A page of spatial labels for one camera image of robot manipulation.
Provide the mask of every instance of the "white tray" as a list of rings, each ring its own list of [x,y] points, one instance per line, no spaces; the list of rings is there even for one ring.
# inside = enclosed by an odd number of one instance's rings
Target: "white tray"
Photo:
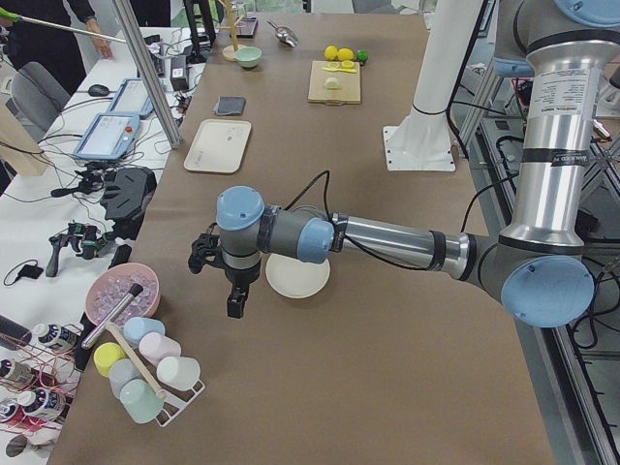
[[[237,171],[251,129],[248,121],[205,119],[196,132],[183,167],[187,171]]]

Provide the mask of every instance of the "robotic arm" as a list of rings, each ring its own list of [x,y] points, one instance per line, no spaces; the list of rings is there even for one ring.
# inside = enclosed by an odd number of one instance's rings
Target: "robotic arm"
[[[535,75],[516,204],[499,239],[291,212],[265,205],[249,187],[232,187],[218,198],[221,234],[212,225],[189,261],[195,273],[204,264],[225,270],[230,316],[243,314],[261,253],[321,263],[348,245],[415,269],[443,270],[532,326],[561,326],[587,309],[594,283],[574,223],[602,70],[620,53],[620,0],[504,0],[499,15],[496,55],[512,60],[513,72],[526,57]]]

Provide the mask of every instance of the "brown table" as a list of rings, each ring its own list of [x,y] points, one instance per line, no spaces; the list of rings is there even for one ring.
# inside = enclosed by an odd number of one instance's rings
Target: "brown table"
[[[91,363],[49,463],[553,463],[512,318],[482,291],[349,252],[330,258],[329,282],[307,299],[280,296],[263,275],[238,321],[226,316],[223,273],[189,272],[190,244],[233,185],[286,204],[330,169],[333,210],[446,233],[474,194],[462,160],[455,173],[386,170],[382,127],[410,110],[426,40],[419,17],[269,17],[292,27],[299,47],[280,45],[260,16],[263,62],[244,71],[221,58],[230,42],[220,36],[132,257],[158,273],[156,316],[200,361],[207,391],[167,428],[138,425]],[[361,105],[306,102],[311,61],[330,44],[369,51]],[[241,170],[187,172],[193,135],[222,95],[247,97]],[[305,202],[321,205],[321,191]],[[477,211],[469,231],[484,231]]]

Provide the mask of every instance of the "green bowl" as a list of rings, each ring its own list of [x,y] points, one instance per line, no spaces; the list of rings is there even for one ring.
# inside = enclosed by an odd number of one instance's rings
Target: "green bowl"
[[[261,62],[263,52],[256,46],[245,46],[236,51],[234,57],[242,68],[254,68]]]

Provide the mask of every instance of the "gray chair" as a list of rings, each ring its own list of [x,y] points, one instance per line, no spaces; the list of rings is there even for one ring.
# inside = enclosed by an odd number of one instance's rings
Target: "gray chair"
[[[71,96],[42,64],[30,62],[17,72],[11,84],[15,106],[35,126],[46,132]]]
[[[376,13],[394,15],[398,12],[391,6],[390,0],[352,0],[355,13]]]

